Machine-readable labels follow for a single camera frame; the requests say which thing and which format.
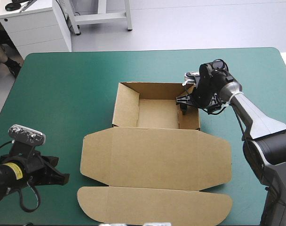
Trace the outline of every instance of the cardboard flap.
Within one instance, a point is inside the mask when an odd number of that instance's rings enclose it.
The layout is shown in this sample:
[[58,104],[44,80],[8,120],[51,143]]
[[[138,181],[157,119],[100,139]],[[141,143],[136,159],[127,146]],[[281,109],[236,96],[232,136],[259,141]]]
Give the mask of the cardboard flap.
[[122,84],[140,93],[141,99],[175,101],[175,98],[184,92],[181,83],[123,82]]
[[82,187],[77,198],[90,218],[131,225],[214,226],[227,217],[232,206],[225,194],[150,188]]
[[139,113],[139,93],[119,83],[113,125],[136,127]]
[[110,183],[113,128],[86,135],[83,139],[80,172]]
[[187,129],[114,127],[85,137],[81,173],[111,186],[198,191],[231,179],[226,140]]

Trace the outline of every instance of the cardboard box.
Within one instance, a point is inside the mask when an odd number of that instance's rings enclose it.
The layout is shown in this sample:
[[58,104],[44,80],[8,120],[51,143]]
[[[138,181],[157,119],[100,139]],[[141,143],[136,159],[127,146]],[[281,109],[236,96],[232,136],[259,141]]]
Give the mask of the cardboard box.
[[212,226],[226,218],[231,198],[200,190],[230,181],[230,145],[196,130],[197,109],[182,115],[175,106],[182,92],[174,83],[119,84],[114,127],[83,141],[81,173],[109,185],[79,189],[89,217],[173,226]]
[[119,83],[113,126],[199,129],[199,111],[188,107],[185,115],[175,98],[185,95],[181,83]]

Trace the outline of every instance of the shoe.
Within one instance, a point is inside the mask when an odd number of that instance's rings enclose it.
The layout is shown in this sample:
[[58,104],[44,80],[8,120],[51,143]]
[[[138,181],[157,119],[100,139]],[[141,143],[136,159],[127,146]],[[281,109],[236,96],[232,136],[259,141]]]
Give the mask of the shoe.
[[11,48],[16,49],[15,45],[13,44],[6,31],[0,31],[0,45],[2,44],[7,44]]
[[8,67],[8,69],[9,69],[10,73],[12,73],[14,78],[17,78],[17,76],[18,76],[18,74],[19,74],[19,72],[21,70],[21,66],[20,66],[20,64],[18,62],[15,61],[12,65],[10,65]]

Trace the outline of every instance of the box lid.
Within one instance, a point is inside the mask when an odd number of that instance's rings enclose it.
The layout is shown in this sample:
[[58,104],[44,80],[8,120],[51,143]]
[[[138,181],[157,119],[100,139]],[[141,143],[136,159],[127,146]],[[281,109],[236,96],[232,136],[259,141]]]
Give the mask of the box lid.
[[83,211],[105,223],[171,222],[173,226],[218,225],[232,199],[225,194],[129,187],[82,187],[77,193]]
[[230,181],[231,151],[198,130],[114,127],[85,136],[80,171],[110,186],[199,191]]

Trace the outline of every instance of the white floor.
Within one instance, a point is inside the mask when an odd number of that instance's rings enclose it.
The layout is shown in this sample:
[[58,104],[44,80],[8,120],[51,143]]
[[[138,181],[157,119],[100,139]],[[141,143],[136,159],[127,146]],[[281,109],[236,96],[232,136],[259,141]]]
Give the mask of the white floor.
[[[73,0],[81,14],[96,0]],[[108,0],[108,12],[124,0]],[[275,47],[286,63],[286,0],[130,0],[134,30],[126,22],[81,26],[73,51]],[[13,84],[0,67],[0,111]]]

